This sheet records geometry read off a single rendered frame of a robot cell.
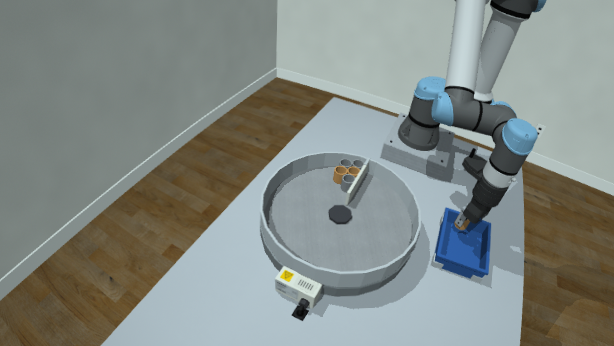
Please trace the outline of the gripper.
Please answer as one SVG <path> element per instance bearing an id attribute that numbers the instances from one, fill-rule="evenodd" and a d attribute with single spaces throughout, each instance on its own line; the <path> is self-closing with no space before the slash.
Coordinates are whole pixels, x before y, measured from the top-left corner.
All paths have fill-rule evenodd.
<path id="1" fill-rule="evenodd" d="M 486 161 L 474 154 L 475 151 L 476 149 L 473 148 L 462 163 L 464 169 L 478 181 L 472 191 L 472 200 L 466 205 L 467 207 L 462 207 L 455 221 L 459 227 L 467 219 L 476 224 L 487 216 L 491 208 L 499 204 L 512 181 L 516 181 L 514 178 L 516 175 L 507 176 L 499 173 L 490 165 L 489 159 Z"/>

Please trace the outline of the blue crate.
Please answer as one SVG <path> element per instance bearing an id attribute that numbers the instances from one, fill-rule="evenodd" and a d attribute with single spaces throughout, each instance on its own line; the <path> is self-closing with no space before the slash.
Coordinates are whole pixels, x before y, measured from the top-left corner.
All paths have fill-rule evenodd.
<path id="1" fill-rule="evenodd" d="M 483 220 L 476 224 L 470 222 L 465 230 L 459 230 L 454 225 L 459 213 L 445 208 L 431 266 L 480 283 L 489 273 L 491 223 Z"/>

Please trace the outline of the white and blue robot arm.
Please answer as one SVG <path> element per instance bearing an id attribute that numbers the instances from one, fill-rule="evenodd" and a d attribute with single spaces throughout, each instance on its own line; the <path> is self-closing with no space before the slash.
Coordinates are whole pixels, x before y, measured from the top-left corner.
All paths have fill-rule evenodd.
<path id="1" fill-rule="evenodd" d="M 532 12 L 539 12 L 546 0 L 491 0 L 493 13 L 483 40 L 485 5 L 490 0 L 455 1 L 446 80 L 425 77 L 418 82 L 398 136 L 420 151 L 437 146 L 440 123 L 492 136 L 491 166 L 514 176 L 532 151 L 538 133 L 530 123 L 518 119 L 509 104 L 494 102 L 491 90 L 521 23 Z"/>

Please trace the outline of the bronze bushing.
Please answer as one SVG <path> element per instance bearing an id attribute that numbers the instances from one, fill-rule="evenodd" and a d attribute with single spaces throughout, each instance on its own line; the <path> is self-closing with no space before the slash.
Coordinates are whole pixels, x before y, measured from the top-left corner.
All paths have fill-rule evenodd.
<path id="1" fill-rule="evenodd" d="M 337 184 L 341 184 L 342 177 L 345 174 L 347 174 L 347 168 L 345 168 L 344 166 L 337 166 L 337 167 L 335 167 L 333 181 L 335 183 L 337 183 Z"/>
<path id="2" fill-rule="evenodd" d="M 350 173 L 349 173 L 349 172 L 350 172 Z M 357 177 L 357 175 L 359 174 L 359 172 L 360 172 L 360 169 L 359 169 L 359 168 L 357 168 L 357 167 L 349 167 L 349 168 L 347 169 L 347 174 L 351 174 L 351 175 L 353 175 L 355 178 Z"/>
<path id="3" fill-rule="evenodd" d="M 468 220 L 466 221 L 466 220 L 465 220 L 465 222 L 463 223 L 463 225 L 462 225 L 462 226 L 461 226 L 461 228 L 460 228 L 460 227 L 459 227 L 459 226 L 458 226 L 458 225 L 457 225 L 457 224 L 454 222 L 454 224 L 455 224 L 456 228 L 458 228 L 458 229 L 460 229 L 460 230 L 465 230 L 465 229 L 467 228 L 467 226 L 468 226 L 468 224 L 469 224 L 469 223 L 470 223 L 470 221 L 468 221 Z"/>

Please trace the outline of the grey metal bushing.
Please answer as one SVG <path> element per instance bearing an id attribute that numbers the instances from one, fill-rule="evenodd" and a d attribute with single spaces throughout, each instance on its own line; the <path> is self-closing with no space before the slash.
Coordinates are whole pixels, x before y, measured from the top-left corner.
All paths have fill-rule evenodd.
<path id="1" fill-rule="evenodd" d="M 353 164 L 354 163 L 354 164 Z M 360 170 L 362 169 L 364 162 L 362 160 L 356 159 L 352 161 L 352 167 L 356 167 L 359 168 Z"/>
<path id="2" fill-rule="evenodd" d="M 343 179 L 344 178 L 344 179 Z M 348 192 L 349 188 L 351 187 L 352 183 L 354 182 L 355 177 L 351 174 L 345 174 L 342 177 L 342 182 L 341 182 L 341 190 L 343 192 Z"/>
<path id="3" fill-rule="evenodd" d="M 349 159 L 341 159 L 339 162 L 339 166 L 344 166 L 345 168 L 352 167 L 352 162 Z"/>

